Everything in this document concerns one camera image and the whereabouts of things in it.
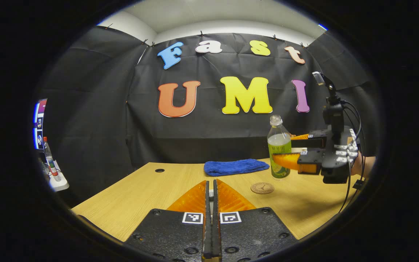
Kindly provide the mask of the round brown coaster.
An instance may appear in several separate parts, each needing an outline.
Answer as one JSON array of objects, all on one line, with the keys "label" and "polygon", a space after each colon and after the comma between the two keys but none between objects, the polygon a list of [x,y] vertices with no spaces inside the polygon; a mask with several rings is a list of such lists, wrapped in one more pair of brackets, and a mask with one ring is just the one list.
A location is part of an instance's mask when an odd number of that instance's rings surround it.
[{"label": "round brown coaster", "polygon": [[275,190],[273,184],[267,182],[254,183],[250,189],[255,194],[270,194]]}]

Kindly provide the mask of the red cap plastic bottle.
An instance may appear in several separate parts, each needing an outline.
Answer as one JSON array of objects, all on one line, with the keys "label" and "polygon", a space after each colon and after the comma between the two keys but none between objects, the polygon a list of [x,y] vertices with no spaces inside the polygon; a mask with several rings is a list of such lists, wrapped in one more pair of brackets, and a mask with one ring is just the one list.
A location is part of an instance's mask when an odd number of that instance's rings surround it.
[{"label": "red cap plastic bottle", "polygon": [[61,178],[60,178],[59,173],[58,173],[58,171],[55,167],[55,163],[54,163],[54,160],[53,160],[53,154],[52,154],[51,149],[49,147],[48,138],[46,136],[43,137],[43,145],[44,145],[45,159],[47,160],[51,175],[52,175],[52,177],[55,181],[60,182]]}]

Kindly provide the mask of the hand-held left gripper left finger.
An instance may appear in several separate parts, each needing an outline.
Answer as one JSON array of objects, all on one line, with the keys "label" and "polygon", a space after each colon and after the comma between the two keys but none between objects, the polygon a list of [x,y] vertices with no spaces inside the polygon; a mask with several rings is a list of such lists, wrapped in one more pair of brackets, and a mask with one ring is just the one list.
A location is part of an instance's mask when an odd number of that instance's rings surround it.
[{"label": "hand-held left gripper left finger", "polygon": [[173,262],[211,258],[209,182],[185,192],[168,209],[152,209],[126,240],[143,252]]}]

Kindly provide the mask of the blue folded towel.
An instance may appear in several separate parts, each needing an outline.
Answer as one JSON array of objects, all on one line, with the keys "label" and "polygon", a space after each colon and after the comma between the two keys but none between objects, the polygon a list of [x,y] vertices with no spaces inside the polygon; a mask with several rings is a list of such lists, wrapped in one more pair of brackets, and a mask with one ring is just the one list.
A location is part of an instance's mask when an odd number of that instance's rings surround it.
[{"label": "blue folded towel", "polygon": [[256,159],[244,159],[231,162],[208,161],[204,163],[205,174],[211,177],[221,177],[236,174],[250,174],[269,169],[269,164]]}]

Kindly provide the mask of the black backdrop cloth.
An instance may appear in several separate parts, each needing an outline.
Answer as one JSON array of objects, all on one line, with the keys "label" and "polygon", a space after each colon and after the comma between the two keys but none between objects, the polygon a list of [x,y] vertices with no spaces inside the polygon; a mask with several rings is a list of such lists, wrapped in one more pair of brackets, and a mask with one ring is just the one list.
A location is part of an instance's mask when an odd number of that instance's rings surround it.
[{"label": "black backdrop cloth", "polygon": [[377,85],[342,43],[321,35],[307,48],[245,33],[191,35],[154,46],[96,27],[48,72],[43,134],[69,188],[71,207],[149,162],[205,163],[265,159],[270,114],[224,114],[223,77],[249,87],[266,78],[273,114],[295,135],[325,129],[332,80],[362,119],[365,156],[374,156],[383,121]]}]

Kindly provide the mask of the computer monitor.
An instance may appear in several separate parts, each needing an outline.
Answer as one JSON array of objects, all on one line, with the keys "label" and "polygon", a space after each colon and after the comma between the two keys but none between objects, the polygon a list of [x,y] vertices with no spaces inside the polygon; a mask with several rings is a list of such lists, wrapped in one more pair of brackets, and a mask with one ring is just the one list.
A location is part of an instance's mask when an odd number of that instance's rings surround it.
[{"label": "computer monitor", "polygon": [[43,124],[44,124],[44,113],[45,107],[48,100],[40,99],[35,103],[33,111],[33,144],[36,150],[44,150],[44,135],[43,135]]}]

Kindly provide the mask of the green label water bottle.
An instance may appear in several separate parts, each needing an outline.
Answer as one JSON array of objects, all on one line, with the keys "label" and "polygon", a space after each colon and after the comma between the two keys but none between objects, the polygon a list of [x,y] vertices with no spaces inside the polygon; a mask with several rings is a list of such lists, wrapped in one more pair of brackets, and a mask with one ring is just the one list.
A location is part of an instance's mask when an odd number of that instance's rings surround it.
[{"label": "green label water bottle", "polygon": [[280,115],[270,116],[271,129],[267,136],[270,154],[271,175],[274,180],[281,181],[290,174],[290,169],[284,168],[274,162],[274,154],[291,153],[291,134],[283,126]]}]

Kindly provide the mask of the white side table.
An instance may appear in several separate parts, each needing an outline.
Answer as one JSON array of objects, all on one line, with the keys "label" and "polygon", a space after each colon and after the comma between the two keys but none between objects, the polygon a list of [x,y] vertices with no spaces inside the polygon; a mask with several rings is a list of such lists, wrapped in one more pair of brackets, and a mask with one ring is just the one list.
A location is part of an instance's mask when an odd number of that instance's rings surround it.
[{"label": "white side table", "polygon": [[64,174],[61,172],[61,169],[56,160],[54,161],[54,165],[58,173],[58,178],[52,176],[51,171],[49,171],[48,162],[45,162],[44,165],[46,166],[45,171],[48,172],[48,184],[53,189],[53,191],[58,192],[69,188],[69,183]]}]

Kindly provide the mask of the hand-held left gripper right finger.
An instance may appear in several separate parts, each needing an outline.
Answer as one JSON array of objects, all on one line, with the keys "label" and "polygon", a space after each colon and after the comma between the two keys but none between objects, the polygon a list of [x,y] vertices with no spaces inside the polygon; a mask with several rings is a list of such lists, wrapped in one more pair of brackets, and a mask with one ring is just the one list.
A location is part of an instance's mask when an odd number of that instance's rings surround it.
[{"label": "hand-held left gripper right finger", "polygon": [[248,262],[298,242],[270,207],[255,208],[219,179],[213,181],[212,256],[219,262]]}]

